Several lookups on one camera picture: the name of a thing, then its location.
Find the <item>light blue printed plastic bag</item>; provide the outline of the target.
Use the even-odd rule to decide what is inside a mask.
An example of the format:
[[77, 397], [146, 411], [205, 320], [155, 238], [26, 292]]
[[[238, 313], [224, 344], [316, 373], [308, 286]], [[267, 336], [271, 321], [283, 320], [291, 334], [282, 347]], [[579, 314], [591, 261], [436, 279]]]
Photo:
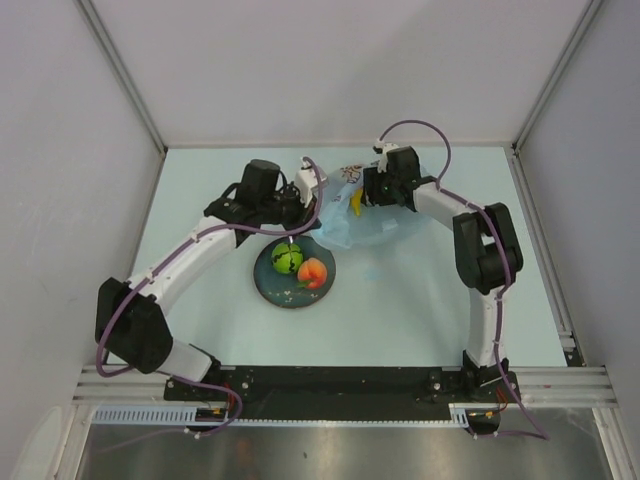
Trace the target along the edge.
[[353, 191], [363, 186], [366, 164], [343, 166], [328, 174], [319, 220], [322, 226], [310, 232], [323, 248], [332, 251], [379, 246], [399, 241], [425, 227], [429, 217], [397, 205], [362, 205], [360, 217], [350, 208]]

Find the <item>yellow fake banana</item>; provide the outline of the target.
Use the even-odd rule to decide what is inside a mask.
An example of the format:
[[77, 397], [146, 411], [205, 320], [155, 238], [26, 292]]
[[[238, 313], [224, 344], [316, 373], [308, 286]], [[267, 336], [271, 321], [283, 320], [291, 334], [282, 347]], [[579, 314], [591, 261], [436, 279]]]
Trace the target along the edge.
[[356, 217], [360, 217], [362, 213], [364, 189], [359, 187], [353, 191], [349, 199], [349, 205]]

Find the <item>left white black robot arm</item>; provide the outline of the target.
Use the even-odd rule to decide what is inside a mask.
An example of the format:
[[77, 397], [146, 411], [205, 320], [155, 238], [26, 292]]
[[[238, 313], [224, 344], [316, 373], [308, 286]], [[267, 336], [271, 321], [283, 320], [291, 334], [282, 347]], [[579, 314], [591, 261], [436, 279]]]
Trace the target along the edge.
[[242, 178], [204, 210], [185, 239], [146, 271], [125, 281], [107, 279], [99, 288], [95, 323], [98, 373], [110, 353], [124, 370], [162, 373], [184, 382], [197, 398], [214, 397], [220, 374], [212, 355], [176, 340], [166, 316], [177, 299], [217, 260], [253, 234], [296, 237], [319, 227], [326, 174], [309, 157], [288, 181], [274, 162], [254, 159]]

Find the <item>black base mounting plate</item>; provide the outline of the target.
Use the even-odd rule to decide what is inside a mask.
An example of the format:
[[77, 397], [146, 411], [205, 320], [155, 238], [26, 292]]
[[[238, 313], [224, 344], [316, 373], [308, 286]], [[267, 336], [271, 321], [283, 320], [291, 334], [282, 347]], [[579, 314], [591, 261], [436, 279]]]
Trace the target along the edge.
[[520, 397], [514, 373], [480, 384], [463, 367], [218, 367], [204, 382], [239, 394], [242, 420], [404, 422], [445, 420]]

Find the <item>aluminium frame rail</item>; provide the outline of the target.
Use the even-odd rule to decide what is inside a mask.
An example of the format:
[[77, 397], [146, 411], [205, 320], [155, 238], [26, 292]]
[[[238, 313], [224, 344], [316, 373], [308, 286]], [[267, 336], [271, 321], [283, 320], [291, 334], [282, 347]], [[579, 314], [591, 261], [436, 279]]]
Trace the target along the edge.
[[[616, 408], [618, 401], [603, 367], [514, 367], [524, 405], [531, 408]], [[77, 405], [161, 405], [167, 377], [127, 372], [101, 377], [82, 369], [72, 396]]]

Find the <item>green fake watermelon ball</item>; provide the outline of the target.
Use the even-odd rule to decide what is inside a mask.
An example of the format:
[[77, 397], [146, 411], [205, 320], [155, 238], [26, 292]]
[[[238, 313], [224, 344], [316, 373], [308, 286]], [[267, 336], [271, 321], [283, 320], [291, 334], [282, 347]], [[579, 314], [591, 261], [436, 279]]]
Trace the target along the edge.
[[280, 274], [295, 274], [303, 261], [303, 252], [295, 243], [281, 242], [271, 252], [271, 265]]

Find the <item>left corner aluminium post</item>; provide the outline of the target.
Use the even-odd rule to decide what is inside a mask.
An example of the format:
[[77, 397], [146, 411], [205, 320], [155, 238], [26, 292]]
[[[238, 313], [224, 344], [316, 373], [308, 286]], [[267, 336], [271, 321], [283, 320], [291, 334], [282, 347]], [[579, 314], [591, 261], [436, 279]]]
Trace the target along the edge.
[[73, 3], [155, 150], [164, 159], [168, 147], [95, 3], [91, 0], [74, 0]]

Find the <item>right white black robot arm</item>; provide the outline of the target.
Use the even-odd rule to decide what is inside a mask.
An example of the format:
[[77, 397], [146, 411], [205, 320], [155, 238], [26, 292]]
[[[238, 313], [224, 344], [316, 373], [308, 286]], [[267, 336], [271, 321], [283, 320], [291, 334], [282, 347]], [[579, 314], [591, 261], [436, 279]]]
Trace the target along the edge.
[[456, 271], [470, 298], [461, 388], [469, 399], [484, 401], [499, 381], [508, 381], [504, 297], [524, 263], [510, 211], [503, 203], [476, 205], [442, 187], [435, 177], [422, 175], [411, 147], [379, 141], [374, 151], [378, 163], [363, 172], [364, 204], [404, 207], [452, 232]]

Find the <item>dark blue ceramic plate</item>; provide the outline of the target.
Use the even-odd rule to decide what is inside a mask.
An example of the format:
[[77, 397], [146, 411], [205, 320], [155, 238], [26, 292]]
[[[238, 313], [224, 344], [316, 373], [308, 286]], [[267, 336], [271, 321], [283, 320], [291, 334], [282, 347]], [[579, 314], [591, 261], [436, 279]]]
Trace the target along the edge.
[[[319, 289], [306, 289], [298, 285], [295, 274], [277, 273], [271, 265], [271, 252], [281, 242], [295, 243], [300, 246], [304, 261], [310, 258], [321, 260], [328, 269], [326, 283]], [[330, 291], [336, 277], [336, 262], [333, 254], [321, 247], [309, 236], [295, 239], [281, 237], [269, 243], [259, 253], [253, 267], [253, 281], [259, 294], [269, 303], [286, 309], [310, 307], [323, 299]]]

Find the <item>corner aluminium post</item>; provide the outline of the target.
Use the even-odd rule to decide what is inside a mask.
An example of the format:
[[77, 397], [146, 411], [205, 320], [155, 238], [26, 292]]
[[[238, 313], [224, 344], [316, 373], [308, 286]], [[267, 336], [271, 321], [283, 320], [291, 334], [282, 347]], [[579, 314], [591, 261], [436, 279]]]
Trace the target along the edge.
[[155, 150], [164, 159], [168, 147], [95, 3], [91, 0], [74, 0], [73, 3]]
[[532, 108], [511, 143], [511, 149], [516, 155], [521, 152], [535, 126], [541, 119], [555, 91], [566, 75], [573, 58], [578, 53], [591, 27], [606, 4], [607, 1], [604, 0], [589, 0], [580, 13], [577, 23], [572, 28]]

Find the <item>right corner aluminium post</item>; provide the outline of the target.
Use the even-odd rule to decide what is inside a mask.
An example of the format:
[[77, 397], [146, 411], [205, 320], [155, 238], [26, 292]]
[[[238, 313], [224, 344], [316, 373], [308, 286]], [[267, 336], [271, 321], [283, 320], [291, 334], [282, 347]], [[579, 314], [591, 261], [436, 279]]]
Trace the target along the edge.
[[580, 13], [577, 23], [572, 28], [532, 108], [511, 143], [511, 149], [516, 155], [521, 152], [535, 126], [541, 119], [555, 91], [566, 75], [573, 58], [578, 53], [591, 27], [606, 4], [607, 1], [604, 0], [589, 0]]

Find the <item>orange fake peach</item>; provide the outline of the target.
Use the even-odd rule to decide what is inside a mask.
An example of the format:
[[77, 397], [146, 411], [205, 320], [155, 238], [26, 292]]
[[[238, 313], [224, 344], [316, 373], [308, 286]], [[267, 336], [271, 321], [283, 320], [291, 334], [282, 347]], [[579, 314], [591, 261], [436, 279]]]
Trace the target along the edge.
[[304, 261], [297, 272], [298, 285], [306, 289], [319, 289], [327, 281], [328, 269], [317, 258]]

